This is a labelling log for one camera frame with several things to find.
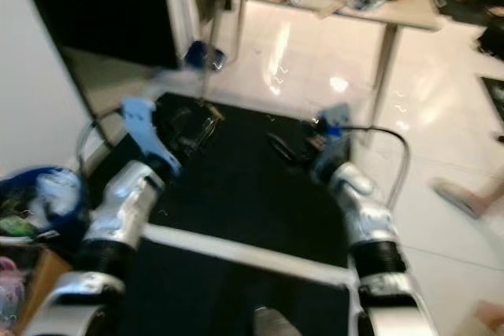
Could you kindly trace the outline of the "green wrapper trash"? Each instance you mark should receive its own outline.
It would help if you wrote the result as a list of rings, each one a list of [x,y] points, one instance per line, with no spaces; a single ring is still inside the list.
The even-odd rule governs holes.
[[[36,238],[39,229],[32,222],[18,215],[4,216],[0,219],[0,235],[3,238]]]

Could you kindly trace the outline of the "small blue object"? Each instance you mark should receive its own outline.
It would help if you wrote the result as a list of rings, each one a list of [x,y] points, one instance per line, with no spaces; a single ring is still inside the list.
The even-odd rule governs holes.
[[[209,64],[209,70],[219,72],[227,63],[227,55],[204,41],[194,41],[187,48],[183,61],[187,68],[204,69]]]

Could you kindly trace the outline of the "person bare foot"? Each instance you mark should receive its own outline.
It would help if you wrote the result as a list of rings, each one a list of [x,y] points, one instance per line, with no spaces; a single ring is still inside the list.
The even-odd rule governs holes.
[[[479,301],[472,317],[479,336],[504,336],[504,306],[492,301]]]

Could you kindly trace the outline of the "white plastic bag trash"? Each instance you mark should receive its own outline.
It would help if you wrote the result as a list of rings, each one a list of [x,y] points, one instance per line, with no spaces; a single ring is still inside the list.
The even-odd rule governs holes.
[[[68,169],[54,169],[36,179],[32,209],[44,220],[53,222],[76,209],[80,200],[80,177]]]

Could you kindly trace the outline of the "person foot in slipper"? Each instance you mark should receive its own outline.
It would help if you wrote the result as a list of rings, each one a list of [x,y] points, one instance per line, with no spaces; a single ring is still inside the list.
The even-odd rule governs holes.
[[[504,181],[495,184],[490,191],[477,193],[465,189],[449,180],[436,178],[431,182],[431,188],[447,203],[467,214],[473,220],[483,218],[495,212],[494,203],[504,199]]]

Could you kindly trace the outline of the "black bag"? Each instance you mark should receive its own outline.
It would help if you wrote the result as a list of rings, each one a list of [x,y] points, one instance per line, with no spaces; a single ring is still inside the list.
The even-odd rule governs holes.
[[[476,38],[476,51],[504,61],[504,24],[489,24]]]

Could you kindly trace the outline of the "blue rubbish bucket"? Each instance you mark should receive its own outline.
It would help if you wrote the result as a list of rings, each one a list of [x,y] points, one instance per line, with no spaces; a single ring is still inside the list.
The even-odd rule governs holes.
[[[86,211],[87,188],[82,178],[80,178],[80,200],[71,214],[50,222],[44,220],[32,209],[32,201],[36,197],[37,177],[54,169],[68,168],[42,166],[26,169],[0,182],[1,218],[18,215],[36,225],[39,232],[36,238],[32,239],[3,238],[0,235],[1,245],[43,243],[44,245],[60,246],[62,249],[75,249],[80,244],[87,229],[87,222],[89,222]]]

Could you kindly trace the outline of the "pink plastic item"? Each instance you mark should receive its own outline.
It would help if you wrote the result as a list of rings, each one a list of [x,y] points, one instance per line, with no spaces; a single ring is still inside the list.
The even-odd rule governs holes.
[[[25,298],[25,273],[11,258],[0,258],[0,323],[4,332],[11,333],[19,318]]]

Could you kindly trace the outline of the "black flat panel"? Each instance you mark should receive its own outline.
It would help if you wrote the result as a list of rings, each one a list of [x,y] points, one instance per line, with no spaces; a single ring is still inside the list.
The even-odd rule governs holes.
[[[480,80],[501,127],[497,142],[504,145],[504,79],[481,76]]]

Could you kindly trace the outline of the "brown cardboard box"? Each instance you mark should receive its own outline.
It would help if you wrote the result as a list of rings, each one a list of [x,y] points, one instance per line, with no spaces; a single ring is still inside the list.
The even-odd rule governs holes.
[[[25,273],[25,298],[11,335],[21,335],[24,328],[55,287],[69,264],[54,251],[41,245],[3,245],[0,258],[8,257]]]

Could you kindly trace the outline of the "beige table with metal legs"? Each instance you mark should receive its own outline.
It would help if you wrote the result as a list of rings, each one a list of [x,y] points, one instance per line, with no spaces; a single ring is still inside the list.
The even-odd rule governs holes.
[[[239,5],[245,1],[238,0]],[[374,125],[380,116],[380,109],[386,99],[387,81],[391,59],[398,45],[401,29],[410,28],[424,31],[438,31],[439,12],[432,0],[382,0],[380,6],[367,9],[355,9],[352,0],[251,0],[289,9],[310,11],[320,18],[327,18],[333,13],[343,18],[379,22],[383,25],[383,34],[378,49],[373,80],[373,99],[370,105],[368,121]]]

